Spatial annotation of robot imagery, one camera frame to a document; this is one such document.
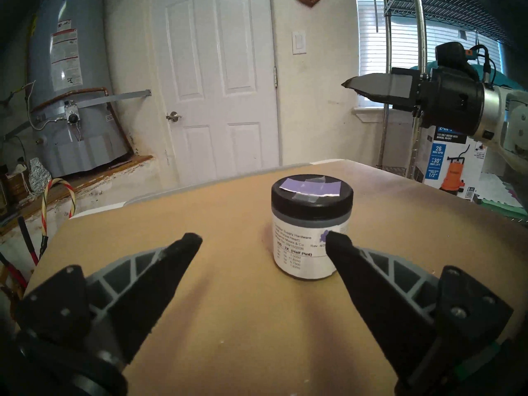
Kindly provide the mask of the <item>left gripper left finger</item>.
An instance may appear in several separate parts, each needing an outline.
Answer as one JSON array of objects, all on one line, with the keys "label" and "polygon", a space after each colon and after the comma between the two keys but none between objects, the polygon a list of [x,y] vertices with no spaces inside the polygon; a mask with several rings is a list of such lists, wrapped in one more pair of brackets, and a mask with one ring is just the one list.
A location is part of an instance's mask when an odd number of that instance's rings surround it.
[{"label": "left gripper left finger", "polygon": [[130,364],[151,333],[202,244],[186,233],[167,247],[122,257],[85,276],[68,265],[16,307],[21,331],[90,354],[107,352]]}]

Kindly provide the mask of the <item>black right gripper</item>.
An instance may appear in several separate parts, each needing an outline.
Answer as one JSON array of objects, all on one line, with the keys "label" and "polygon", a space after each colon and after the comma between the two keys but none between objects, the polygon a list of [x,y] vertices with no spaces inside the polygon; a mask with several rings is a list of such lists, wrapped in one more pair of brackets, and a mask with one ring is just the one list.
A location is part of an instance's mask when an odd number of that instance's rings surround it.
[{"label": "black right gripper", "polygon": [[421,127],[439,126],[456,133],[476,134],[482,117],[484,86],[473,67],[436,67],[422,83],[419,70],[393,68],[347,79],[341,85],[373,102],[414,111],[420,101]]}]

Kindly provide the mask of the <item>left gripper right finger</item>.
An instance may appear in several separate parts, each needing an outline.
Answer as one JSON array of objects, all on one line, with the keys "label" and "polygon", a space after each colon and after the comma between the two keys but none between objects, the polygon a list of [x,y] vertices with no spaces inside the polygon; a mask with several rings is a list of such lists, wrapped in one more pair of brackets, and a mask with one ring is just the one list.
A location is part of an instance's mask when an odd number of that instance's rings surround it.
[{"label": "left gripper right finger", "polygon": [[397,384],[441,384],[502,333],[513,308],[456,266],[439,277],[402,257],[329,231],[326,254],[397,374]]}]

